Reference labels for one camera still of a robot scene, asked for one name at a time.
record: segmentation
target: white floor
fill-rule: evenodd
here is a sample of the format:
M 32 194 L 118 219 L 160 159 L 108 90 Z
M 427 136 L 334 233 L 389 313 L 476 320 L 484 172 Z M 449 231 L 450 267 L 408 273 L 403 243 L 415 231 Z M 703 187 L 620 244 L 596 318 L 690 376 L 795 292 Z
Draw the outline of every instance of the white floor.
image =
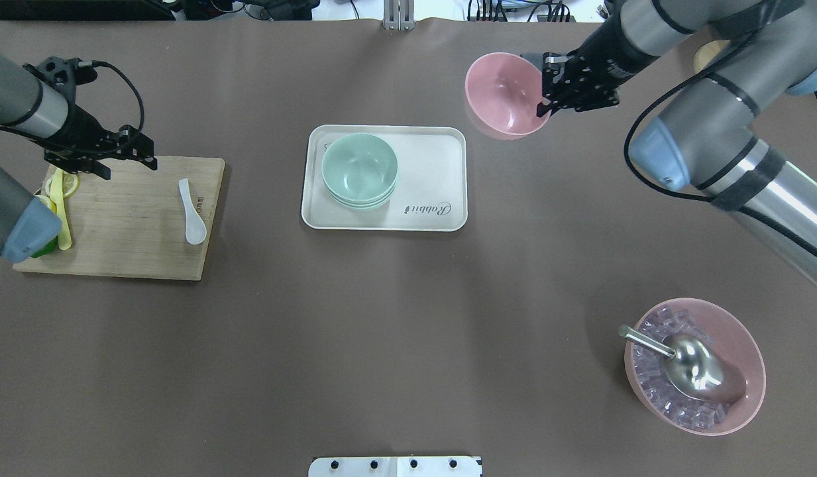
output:
M 384 15 L 384 0 L 353 0 L 360 18 L 381 19 Z M 426 19 L 430 17 L 446 19 L 466 19 L 466 9 L 471 3 L 471 16 L 475 16 L 476 5 L 480 0 L 414 0 L 414 19 Z M 596 8 L 602 5 L 602 0 L 566 0 L 566 6 L 578 22 L 602 22 L 602 18 L 597 15 Z M 233 4 L 233 9 L 242 7 L 242 3 Z M 516 13 L 508 13 L 509 21 L 526 21 L 532 6 L 524 7 Z M 251 12 L 256 13 L 257 7 L 252 7 Z M 538 8 L 538 12 L 532 21 L 537 21 L 538 14 L 545 15 L 547 7 Z M 233 15 L 245 15 L 243 12 L 233 13 Z M 354 19 L 353 4 L 350 0 L 320 0 L 320 6 L 312 11 L 314 19 Z

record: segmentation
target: pink bowl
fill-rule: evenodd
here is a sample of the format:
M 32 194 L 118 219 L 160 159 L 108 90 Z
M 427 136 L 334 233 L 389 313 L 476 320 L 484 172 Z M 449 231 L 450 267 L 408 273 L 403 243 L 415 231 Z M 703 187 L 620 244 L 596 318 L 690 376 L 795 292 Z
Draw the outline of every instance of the pink bowl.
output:
M 541 129 L 549 115 L 536 117 L 541 102 L 541 70 L 509 52 L 491 52 L 474 61 L 464 78 L 466 112 L 491 138 L 511 141 Z
M 762 353 L 756 345 L 756 341 L 750 332 L 744 328 L 744 325 L 733 317 L 729 311 L 724 310 L 720 306 L 714 305 L 702 299 L 696 298 L 675 298 L 669 299 L 659 305 L 653 306 L 638 323 L 635 324 L 635 329 L 641 326 L 651 312 L 656 311 L 662 306 L 671 306 L 674 310 L 687 310 L 696 319 L 697 325 L 702 329 L 706 335 L 712 339 L 712 350 L 716 352 L 724 360 L 737 366 L 744 378 L 747 378 L 747 393 L 743 398 L 738 399 L 730 405 L 729 411 L 726 413 L 726 419 L 718 425 L 714 425 L 707 431 L 705 429 L 684 428 L 676 425 L 665 415 L 659 413 L 653 404 L 644 395 L 644 390 L 641 389 L 641 384 L 638 384 L 638 378 L 635 376 L 635 365 L 632 360 L 632 343 L 626 343 L 626 353 L 624 353 L 624 362 L 626 362 L 626 377 L 629 378 L 629 383 L 632 385 L 632 390 L 638 399 L 665 422 L 671 423 L 675 427 L 697 435 L 725 435 L 730 434 L 742 427 L 746 426 L 759 413 L 759 408 L 762 407 L 762 401 L 765 401 L 765 389 L 767 387 L 767 375 L 765 372 L 765 362 L 762 360 Z

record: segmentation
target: robotic arm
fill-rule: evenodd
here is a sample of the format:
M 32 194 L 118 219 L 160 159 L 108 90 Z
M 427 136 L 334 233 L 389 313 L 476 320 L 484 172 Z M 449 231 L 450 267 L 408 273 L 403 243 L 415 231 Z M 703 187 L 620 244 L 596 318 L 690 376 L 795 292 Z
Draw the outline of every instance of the robotic arm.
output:
M 111 178 L 105 158 L 138 160 L 157 170 L 154 144 L 138 128 L 109 132 L 75 103 L 76 87 L 96 79 L 99 61 L 47 58 L 38 67 L 20 67 L 0 56 L 0 131 L 24 136 L 44 148 L 44 159 L 66 172 L 93 172 Z M 135 87 L 127 81 L 136 94 Z M 0 256 L 21 262 L 59 232 L 60 220 L 0 168 Z
M 817 284 L 817 183 L 749 129 L 781 93 L 817 90 L 817 0 L 629 0 L 580 48 L 544 54 L 537 114 L 617 105 L 619 85 L 705 25 L 730 45 L 630 141 L 635 124 L 631 162 L 654 188 L 729 213 Z M 678 192 L 689 184 L 704 195 Z

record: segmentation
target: yellow knife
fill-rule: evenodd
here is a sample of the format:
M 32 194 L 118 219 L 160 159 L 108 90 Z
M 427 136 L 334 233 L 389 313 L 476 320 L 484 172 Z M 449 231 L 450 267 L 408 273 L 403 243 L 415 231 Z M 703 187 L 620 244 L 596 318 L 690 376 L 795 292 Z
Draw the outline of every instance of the yellow knife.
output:
M 64 171 L 54 169 L 52 185 L 50 187 L 50 199 L 56 206 L 56 214 L 60 219 L 60 232 L 58 233 L 58 248 L 69 250 L 72 247 L 72 235 L 70 235 L 70 224 L 66 221 L 66 206 L 64 205 Z

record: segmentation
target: bowl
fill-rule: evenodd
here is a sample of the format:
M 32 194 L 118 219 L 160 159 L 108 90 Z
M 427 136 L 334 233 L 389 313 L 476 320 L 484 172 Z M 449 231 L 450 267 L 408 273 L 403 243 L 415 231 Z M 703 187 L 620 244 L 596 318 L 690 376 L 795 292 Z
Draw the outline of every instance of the bowl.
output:
M 372 134 L 343 136 L 326 149 L 321 164 L 323 182 L 339 203 L 371 209 L 396 189 L 399 165 L 394 149 Z
M 536 115 L 541 91 L 541 70 L 510 52 L 478 58 L 464 78 L 468 117 L 486 136 L 505 141 L 524 138 L 547 124 L 550 115 Z
M 756 414 L 759 413 L 759 408 L 762 407 L 762 401 L 765 401 L 765 390 L 767 387 L 767 375 L 765 372 L 765 362 L 762 360 L 762 353 L 756 345 L 756 341 L 750 332 L 744 328 L 744 325 L 733 317 L 729 311 L 724 310 L 720 306 L 714 305 L 696 298 L 675 298 L 669 299 L 653 308 L 644 314 L 644 317 L 635 324 L 635 329 L 641 326 L 641 323 L 650 313 L 659 310 L 663 306 L 669 306 L 674 310 L 687 310 L 696 320 L 696 324 L 702 332 L 711 337 L 711 350 L 720 355 L 721 358 L 727 360 L 737 366 L 739 371 L 747 380 L 747 392 L 744 397 L 733 402 L 729 411 L 726 414 L 723 422 L 717 423 L 711 429 L 687 429 L 677 423 L 674 423 L 668 417 L 665 417 L 644 395 L 644 390 L 641 384 L 638 383 L 638 378 L 635 375 L 635 365 L 632 357 L 632 343 L 626 343 L 626 352 L 624 353 L 624 362 L 626 362 L 626 377 L 629 378 L 629 384 L 632 385 L 632 390 L 638 399 L 644 403 L 644 406 L 652 411 L 659 419 L 670 423 L 682 431 L 690 432 L 696 435 L 726 435 L 731 434 L 738 429 L 748 425 Z

